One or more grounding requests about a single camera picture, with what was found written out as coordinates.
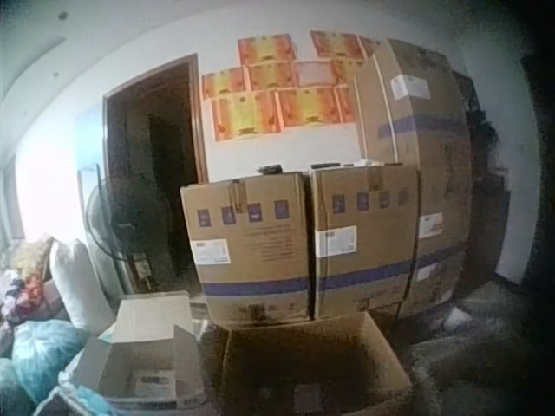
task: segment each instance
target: white label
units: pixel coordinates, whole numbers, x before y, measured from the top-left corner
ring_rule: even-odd
[[[429,266],[426,266],[426,267],[420,267],[416,272],[416,282],[419,282],[420,280],[428,279],[430,276],[432,276],[432,272],[435,270],[436,267],[437,267],[437,263],[430,264]]]
[[[315,231],[316,257],[339,256],[356,252],[356,225]]]
[[[391,80],[391,89],[396,100],[411,96],[430,99],[430,88],[424,78],[410,75],[398,75]]]
[[[199,266],[209,264],[229,264],[232,260],[227,249],[227,240],[194,240],[191,242],[194,263]]]
[[[418,224],[418,238],[438,236],[443,231],[443,212],[422,215]]]
[[[320,386],[318,384],[297,384],[293,394],[295,413],[319,413],[322,411]]]
[[[137,397],[175,397],[175,375],[172,370],[136,370]]]

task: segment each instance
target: barcode label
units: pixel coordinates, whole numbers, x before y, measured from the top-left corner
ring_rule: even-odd
[[[175,374],[172,370],[134,370],[137,397],[172,397],[175,395]]]
[[[391,89],[396,100],[410,96],[429,100],[430,88],[424,78],[411,75],[398,75],[391,80]]]
[[[434,272],[436,267],[437,267],[437,263],[430,264],[429,266],[425,266],[425,267],[420,267],[416,272],[416,282],[419,282],[420,280],[428,279],[430,276],[432,276],[432,273]]]
[[[316,257],[339,256],[356,252],[356,225],[315,231]]]
[[[418,238],[438,236],[443,231],[443,212],[423,215],[418,224]]]
[[[230,264],[232,260],[225,238],[216,240],[191,241],[194,263],[199,266],[211,264]]]

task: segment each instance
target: small box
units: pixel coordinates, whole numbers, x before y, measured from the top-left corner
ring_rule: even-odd
[[[120,413],[215,414],[187,293],[122,300],[112,341],[91,337],[73,374],[76,385],[95,391]]]
[[[181,189],[212,319],[225,326],[310,319],[303,176],[256,176]]]
[[[411,383],[366,313],[232,330],[225,414],[402,414]]]
[[[415,247],[418,186],[411,166],[316,170],[315,317],[400,302]]]

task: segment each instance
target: doorway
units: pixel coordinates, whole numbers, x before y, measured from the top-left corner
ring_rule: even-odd
[[[127,259],[135,287],[194,294],[199,282],[180,188],[207,181],[197,56],[170,62],[107,94],[104,117],[107,177],[148,183],[157,190],[153,198],[157,193],[168,207],[166,245],[147,253],[150,276],[145,278],[144,268],[134,264],[133,257]]]

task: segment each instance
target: stacked cardboard box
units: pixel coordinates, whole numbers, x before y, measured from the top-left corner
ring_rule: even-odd
[[[212,319],[310,319],[304,179],[286,173],[182,188],[193,258]]]
[[[453,292],[470,224],[470,140],[447,58],[387,40],[350,86],[362,156],[419,168],[415,271],[400,315]]]
[[[399,302],[415,245],[418,186],[411,166],[345,167],[310,175],[316,318]]]

